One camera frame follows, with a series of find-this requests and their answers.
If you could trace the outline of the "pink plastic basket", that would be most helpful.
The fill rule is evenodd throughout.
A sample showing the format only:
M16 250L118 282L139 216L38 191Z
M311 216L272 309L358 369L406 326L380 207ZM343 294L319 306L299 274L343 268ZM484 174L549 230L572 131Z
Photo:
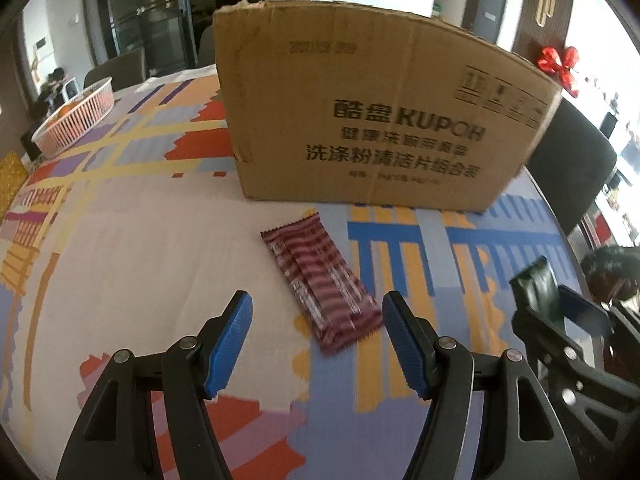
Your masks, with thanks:
M77 143L111 113L115 105L112 77L105 77L62 105L32 135L32 143L46 159L55 158Z

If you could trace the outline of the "grey chair behind box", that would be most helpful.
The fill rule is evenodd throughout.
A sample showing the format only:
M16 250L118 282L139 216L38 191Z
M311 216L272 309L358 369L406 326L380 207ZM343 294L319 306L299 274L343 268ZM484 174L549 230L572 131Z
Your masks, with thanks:
M209 25L204 29L198 46L198 67L205 67L215 63L214 28Z

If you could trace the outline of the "colourful patterned tablecloth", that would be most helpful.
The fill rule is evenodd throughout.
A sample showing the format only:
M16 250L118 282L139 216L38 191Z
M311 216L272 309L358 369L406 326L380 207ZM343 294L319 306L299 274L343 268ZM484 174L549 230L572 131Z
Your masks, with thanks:
M208 404L238 479L399 479L427 411L384 330L325 356L262 241L318 214L372 296L401 292L473 351L518 346L510 278L546 257L582 288L533 181L484 214L247 200L212 70L119 93L111 113L28 179L1 223L1 426L41 479L58 470L111 355L162 352L232 295L253 322Z

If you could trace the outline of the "brown cardboard box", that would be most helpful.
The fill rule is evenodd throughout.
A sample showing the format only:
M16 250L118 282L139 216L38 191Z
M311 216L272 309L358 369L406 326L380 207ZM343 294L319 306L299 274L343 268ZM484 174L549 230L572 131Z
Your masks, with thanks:
M412 13L266 0L225 6L213 25L251 200L482 212L562 99L524 58Z

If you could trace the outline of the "dark green snack packet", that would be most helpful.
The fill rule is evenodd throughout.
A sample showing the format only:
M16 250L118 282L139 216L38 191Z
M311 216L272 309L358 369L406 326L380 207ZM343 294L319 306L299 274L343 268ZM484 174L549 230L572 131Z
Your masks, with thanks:
M510 285L518 309L529 308L540 314L557 330L565 332L559 287L545 256L540 256L511 278Z

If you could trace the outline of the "dark green dining chair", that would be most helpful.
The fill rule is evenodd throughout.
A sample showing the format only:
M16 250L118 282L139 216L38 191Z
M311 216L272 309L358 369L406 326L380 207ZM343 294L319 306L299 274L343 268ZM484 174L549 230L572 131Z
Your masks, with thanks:
M616 162L608 138L572 103L562 100L526 168L568 234L611 179Z

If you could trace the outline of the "grey chair near basket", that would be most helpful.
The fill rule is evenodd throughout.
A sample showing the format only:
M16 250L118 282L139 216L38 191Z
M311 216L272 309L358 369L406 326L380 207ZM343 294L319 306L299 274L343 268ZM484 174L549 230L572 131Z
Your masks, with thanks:
M92 84L107 77L112 78L113 91L119 91L145 82L145 50L137 48L96 66L85 76L84 88L87 89Z

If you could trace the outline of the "red bow decoration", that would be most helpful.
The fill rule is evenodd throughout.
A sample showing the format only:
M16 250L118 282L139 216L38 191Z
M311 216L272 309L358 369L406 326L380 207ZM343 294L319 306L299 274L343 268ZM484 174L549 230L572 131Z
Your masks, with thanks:
M562 53L554 47L543 47L537 60L538 68L555 79L572 97L579 96L575 87L573 70L579 61L579 53L575 47L567 47Z

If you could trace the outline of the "maroon striped snack bar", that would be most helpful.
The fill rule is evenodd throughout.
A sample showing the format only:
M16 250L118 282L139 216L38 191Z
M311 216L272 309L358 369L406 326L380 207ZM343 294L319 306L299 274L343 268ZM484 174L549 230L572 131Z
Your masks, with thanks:
M322 353L330 356L383 323L382 309L348 266L318 214L260 233Z

